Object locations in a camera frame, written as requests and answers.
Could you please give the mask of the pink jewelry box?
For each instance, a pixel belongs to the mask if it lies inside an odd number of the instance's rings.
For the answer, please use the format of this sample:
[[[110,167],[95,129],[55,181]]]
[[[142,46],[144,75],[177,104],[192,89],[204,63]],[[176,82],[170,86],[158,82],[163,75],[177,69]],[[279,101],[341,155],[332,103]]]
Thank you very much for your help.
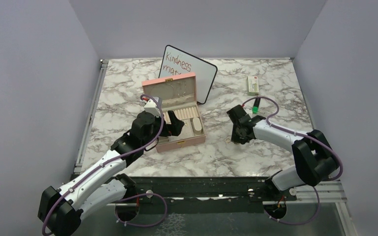
[[[185,123],[179,136],[159,137],[156,145],[157,152],[194,146],[206,141],[204,124],[197,104],[194,73],[146,80],[142,82],[142,88],[145,94],[162,99],[163,114],[173,111],[176,117]],[[194,117],[199,117],[201,120],[203,130],[200,135],[193,133],[192,119]],[[170,123],[169,115],[166,115],[166,123]]]

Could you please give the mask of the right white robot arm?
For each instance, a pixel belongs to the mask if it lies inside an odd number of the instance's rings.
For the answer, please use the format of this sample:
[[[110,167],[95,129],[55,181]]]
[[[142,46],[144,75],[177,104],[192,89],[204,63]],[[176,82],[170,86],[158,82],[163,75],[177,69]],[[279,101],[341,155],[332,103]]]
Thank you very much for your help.
[[[281,170],[265,181],[264,193],[270,200],[278,199],[285,190],[296,186],[316,186],[342,168],[326,137],[319,130],[298,133],[272,124],[265,117],[251,117],[241,105],[228,110],[227,115],[233,123],[233,143],[243,145],[259,139],[277,145],[293,155],[293,167]]]

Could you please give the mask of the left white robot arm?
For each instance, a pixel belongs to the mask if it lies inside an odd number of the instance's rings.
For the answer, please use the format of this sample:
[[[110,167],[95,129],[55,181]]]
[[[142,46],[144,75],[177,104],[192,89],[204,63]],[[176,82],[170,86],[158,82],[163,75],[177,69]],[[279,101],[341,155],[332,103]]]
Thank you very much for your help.
[[[135,183],[120,172],[147,151],[159,137],[179,136],[185,123],[168,111],[153,115],[143,111],[130,130],[118,138],[93,166],[59,188],[49,186],[42,195],[38,218],[44,236],[70,236],[82,221],[107,204],[129,202],[135,195]]]

